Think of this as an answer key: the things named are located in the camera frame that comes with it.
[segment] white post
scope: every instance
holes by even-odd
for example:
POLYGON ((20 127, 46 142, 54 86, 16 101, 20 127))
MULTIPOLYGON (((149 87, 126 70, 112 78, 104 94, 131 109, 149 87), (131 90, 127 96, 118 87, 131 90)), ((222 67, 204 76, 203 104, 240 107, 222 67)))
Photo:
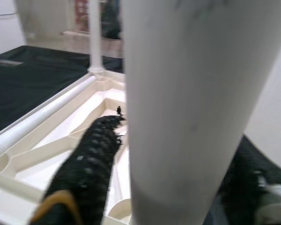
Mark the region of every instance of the white post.
POLYGON ((124 0, 135 225, 201 225, 281 46, 281 0, 124 0))
POLYGON ((89 42, 89 72, 103 72, 105 69, 101 55, 101 14, 99 0, 89 0, 89 42))

